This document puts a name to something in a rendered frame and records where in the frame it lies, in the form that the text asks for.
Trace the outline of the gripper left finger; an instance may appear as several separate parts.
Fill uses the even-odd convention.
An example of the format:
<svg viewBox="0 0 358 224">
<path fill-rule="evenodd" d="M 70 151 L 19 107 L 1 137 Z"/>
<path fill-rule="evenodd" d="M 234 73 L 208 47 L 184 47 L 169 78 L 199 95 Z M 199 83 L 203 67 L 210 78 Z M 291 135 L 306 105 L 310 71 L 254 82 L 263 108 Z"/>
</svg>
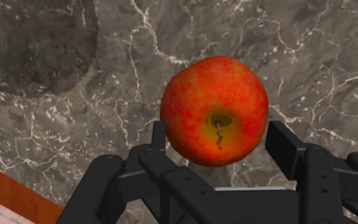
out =
<svg viewBox="0 0 358 224">
<path fill-rule="evenodd" d="M 151 143 L 126 159 L 92 160 L 55 224 L 116 224 L 128 202 L 141 199 L 159 224 L 252 224 L 186 166 L 165 154 L 165 124 L 154 122 Z"/>
</svg>

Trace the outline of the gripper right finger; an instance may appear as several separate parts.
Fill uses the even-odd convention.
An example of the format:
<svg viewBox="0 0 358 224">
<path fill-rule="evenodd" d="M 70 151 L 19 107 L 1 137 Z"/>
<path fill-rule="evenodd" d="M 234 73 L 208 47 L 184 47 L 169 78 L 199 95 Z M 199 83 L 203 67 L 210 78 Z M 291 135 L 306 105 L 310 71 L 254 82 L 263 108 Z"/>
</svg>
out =
<svg viewBox="0 0 358 224">
<path fill-rule="evenodd" d="M 265 148 L 284 176 L 297 182 L 300 224 L 349 224 L 344 208 L 358 217 L 358 152 L 338 158 L 304 143 L 280 121 L 269 122 Z"/>
</svg>

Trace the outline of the red apple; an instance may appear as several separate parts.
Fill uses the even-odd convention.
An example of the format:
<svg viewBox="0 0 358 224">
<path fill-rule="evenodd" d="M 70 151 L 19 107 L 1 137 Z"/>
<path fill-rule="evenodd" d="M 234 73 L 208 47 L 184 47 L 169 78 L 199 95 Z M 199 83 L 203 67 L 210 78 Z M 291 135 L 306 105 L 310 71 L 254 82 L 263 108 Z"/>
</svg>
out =
<svg viewBox="0 0 358 224">
<path fill-rule="evenodd" d="M 194 164 L 221 167 L 257 147 L 268 120 L 268 98 L 244 63 L 207 57 L 168 82 L 160 119 L 178 154 Z"/>
</svg>

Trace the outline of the brown wooden cabinet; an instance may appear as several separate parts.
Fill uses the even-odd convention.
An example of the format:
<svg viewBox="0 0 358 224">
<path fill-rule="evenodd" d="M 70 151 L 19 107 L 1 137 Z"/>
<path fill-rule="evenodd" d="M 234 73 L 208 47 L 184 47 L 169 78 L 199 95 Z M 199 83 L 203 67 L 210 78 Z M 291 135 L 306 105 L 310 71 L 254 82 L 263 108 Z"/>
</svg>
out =
<svg viewBox="0 0 358 224">
<path fill-rule="evenodd" d="M 62 208 L 0 172 L 0 205 L 35 224 L 55 224 Z"/>
</svg>

